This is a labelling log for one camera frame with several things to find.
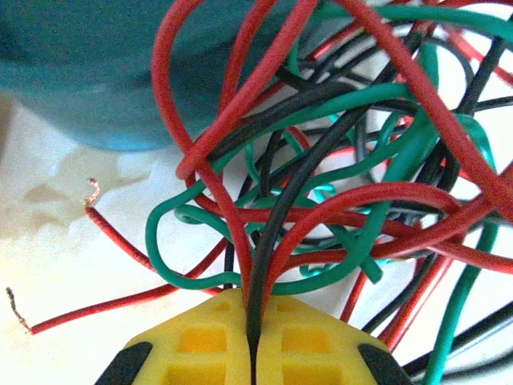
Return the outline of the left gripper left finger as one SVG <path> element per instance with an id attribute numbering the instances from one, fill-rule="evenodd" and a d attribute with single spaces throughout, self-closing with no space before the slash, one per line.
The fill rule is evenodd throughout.
<path id="1" fill-rule="evenodd" d="M 136 335 L 97 384 L 250 384 L 242 298 L 224 290 Z"/>

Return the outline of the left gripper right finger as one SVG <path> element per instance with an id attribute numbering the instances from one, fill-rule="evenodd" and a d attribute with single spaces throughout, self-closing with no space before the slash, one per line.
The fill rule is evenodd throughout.
<path id="1" fill-rule="evenodd" d="M 256 356 L 257 384 L 411 384 L 375 337 L 294 297 L 272 296 Z"/>

